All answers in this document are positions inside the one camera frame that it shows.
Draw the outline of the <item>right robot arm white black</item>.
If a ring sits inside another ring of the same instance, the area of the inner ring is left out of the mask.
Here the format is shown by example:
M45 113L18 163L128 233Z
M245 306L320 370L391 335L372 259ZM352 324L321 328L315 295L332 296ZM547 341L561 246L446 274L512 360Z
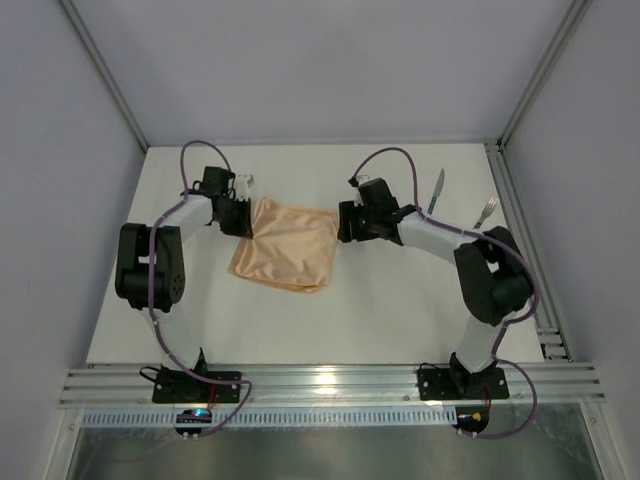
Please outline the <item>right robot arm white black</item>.
M510 321L525 308L534 285L509 230L487 232L444 227L423 219L414 205L399 205L381 178L352 178L353 201L339 205L343 243L384 239L424 251L454 266L470 317L445 367L421 364L416 372L423 400L506 399L506 376L496 358Z

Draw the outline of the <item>beige satin napkin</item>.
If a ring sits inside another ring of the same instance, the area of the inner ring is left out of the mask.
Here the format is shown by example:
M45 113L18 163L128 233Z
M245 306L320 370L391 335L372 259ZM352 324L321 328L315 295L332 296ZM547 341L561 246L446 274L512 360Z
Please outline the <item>beige satin napkin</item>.
M315 293L330 283L339 218L333 210L262 198L252 208L251 239L241 239L228 272L287 291Z

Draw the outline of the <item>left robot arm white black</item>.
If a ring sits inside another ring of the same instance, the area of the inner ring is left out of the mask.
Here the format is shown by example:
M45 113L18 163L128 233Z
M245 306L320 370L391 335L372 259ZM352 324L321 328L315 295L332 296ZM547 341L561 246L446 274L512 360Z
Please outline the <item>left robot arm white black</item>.
M196 380L207 374L203 349L182 307L188 286L184 244L213 224L227 236L251 239L254 183L251 175L207 167L200 180L184 185L177 203L153 224L126 223L120 229L116 295L148 322L166 370Z

